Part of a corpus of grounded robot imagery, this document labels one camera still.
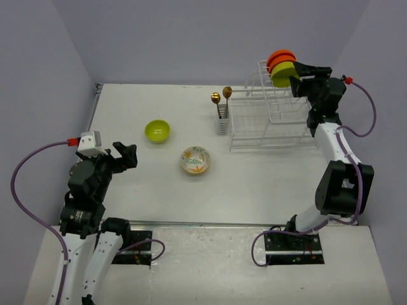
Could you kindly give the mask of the green bowl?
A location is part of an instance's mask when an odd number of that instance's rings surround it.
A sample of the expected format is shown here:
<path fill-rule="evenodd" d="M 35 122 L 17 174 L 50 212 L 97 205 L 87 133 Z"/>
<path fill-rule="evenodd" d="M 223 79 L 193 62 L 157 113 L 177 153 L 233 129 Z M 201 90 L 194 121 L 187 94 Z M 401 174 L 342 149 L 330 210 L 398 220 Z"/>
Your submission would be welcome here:
<path fill-rule="evenodd" d="M 272 81 L 274 87 L 276 87 L 276 88 L 286 88 L 286 87 L 290 87 L 289 78 L 276 78 L 276 77 L 271 77 L 271 81 Z"/>
<path fill-rule="evenodd" d="M 169 138 L 170 125 L 161 119 L 150 121 L 144 129 L 144 134 L 150 142 L 162 144 Z"/>
<path fill-rule="evenodd" d="M 271 71 L 271 77 L 289 78 L 297 75 L 293 62 L 285 61 L 277 64 Z"/>

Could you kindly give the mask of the orange bowl front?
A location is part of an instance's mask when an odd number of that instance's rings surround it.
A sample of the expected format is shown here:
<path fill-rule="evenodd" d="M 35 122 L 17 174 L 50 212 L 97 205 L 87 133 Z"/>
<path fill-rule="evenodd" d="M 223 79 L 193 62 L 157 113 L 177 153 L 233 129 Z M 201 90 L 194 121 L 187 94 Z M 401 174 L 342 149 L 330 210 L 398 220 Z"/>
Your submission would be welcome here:
<path fill-rule="evenodd" d="M 269 70 L 272 70 L 276 65 L 282 62 L 295 62 L 295 61 L 291 57 L 279 57 L 271 62 L 267 61 L 267 67 Z"/>

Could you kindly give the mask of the green bowl front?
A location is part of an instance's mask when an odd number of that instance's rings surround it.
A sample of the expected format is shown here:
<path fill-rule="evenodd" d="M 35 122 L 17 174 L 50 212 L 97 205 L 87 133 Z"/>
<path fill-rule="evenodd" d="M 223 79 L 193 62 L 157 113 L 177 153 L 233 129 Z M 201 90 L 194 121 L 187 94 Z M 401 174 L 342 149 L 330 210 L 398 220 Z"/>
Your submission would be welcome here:
<path fill-rule="evenodd" d="M 161 119 L 150 121 L 144 129 L 144 134 L 150 142 L 162 144 L 169 138 L 170 125 Z"/>

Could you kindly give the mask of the floral white bowl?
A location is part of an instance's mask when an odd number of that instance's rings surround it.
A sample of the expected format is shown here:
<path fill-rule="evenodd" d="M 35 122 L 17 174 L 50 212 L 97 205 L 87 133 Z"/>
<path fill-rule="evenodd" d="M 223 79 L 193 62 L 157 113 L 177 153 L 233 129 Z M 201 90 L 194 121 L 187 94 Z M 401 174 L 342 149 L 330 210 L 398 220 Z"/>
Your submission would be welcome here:
<path fill-rule="evenodd" d="M 211 155 L 208 150 L 200 146 L 186 148 L 181 154 L 181 168 L 190 168 L 193 171 L 201 171 L 211 165 Z"/>

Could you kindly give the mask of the blue yellow patterned bowl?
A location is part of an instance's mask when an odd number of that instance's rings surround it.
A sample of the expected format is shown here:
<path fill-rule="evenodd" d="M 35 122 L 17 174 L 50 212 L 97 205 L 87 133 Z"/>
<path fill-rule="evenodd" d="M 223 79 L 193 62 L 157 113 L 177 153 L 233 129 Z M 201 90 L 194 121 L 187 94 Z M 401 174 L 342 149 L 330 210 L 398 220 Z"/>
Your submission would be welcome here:
<path fill-rule="evenodd" d="M 208 171 L 208 168 L 201 170 L 199 172 L 197 171 L 193 171 L 190 168 L 182 168 L 183 172 L 186 173 L 187 175 L 191 175 L 191 176 L 198 176 L 198 175 L 203 175 L 204 173 L 206 173 Z"/>

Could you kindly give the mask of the green bowl back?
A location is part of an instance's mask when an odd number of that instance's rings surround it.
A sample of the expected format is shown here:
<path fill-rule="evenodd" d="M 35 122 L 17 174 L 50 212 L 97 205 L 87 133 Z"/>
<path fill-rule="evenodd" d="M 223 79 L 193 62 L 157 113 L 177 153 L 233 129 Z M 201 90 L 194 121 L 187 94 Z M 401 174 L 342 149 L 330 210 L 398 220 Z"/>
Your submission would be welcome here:
<path fill-rule="evenodd" d="M 289 78 L 297 75 L 293 62 L 285 61 L 277 64 L 271 71 L 271 77 Z"/>

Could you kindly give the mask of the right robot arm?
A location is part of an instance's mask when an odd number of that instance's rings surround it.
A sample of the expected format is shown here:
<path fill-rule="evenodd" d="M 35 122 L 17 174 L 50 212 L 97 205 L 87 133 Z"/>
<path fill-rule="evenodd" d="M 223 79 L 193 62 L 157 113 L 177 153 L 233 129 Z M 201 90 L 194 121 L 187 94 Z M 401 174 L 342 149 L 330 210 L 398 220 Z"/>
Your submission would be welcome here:
<path fill-rule="evenodd" d="M 307 127 L 324 153 L 327 167 L 315 190 L 314 204 L 286 224 L 284 243 L 297 250 L 306 243 L 306 234 L 316 234 L 330 222 L 352 225 L 364 212 L 374 169 L 355 156 L 343 132 L 350 130 L 338 114 L 338 106 L 352 78 L 331 77 L 329 67 L 294 62 L 296 76 L 289 78 L 294 97 L 310 103 Z"/>

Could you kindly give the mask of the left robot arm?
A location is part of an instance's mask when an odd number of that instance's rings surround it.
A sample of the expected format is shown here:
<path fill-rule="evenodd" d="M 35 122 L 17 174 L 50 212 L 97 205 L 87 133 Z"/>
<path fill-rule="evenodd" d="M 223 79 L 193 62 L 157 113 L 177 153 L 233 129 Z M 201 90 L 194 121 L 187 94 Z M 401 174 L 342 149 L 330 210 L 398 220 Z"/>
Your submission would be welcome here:
<path fill-rule="evenodd" d="M 119 158 L 109 149 L 96 156 L 78 151 L 80 161 L 70 169 L 59 225 L 64 246 L 49 304 L 96 304 L 117 251 L 131 245 L 128 220 L 102 218 L 112 176 L 137 166 L 136 145 L 115 142 L 113 147 Z"/>

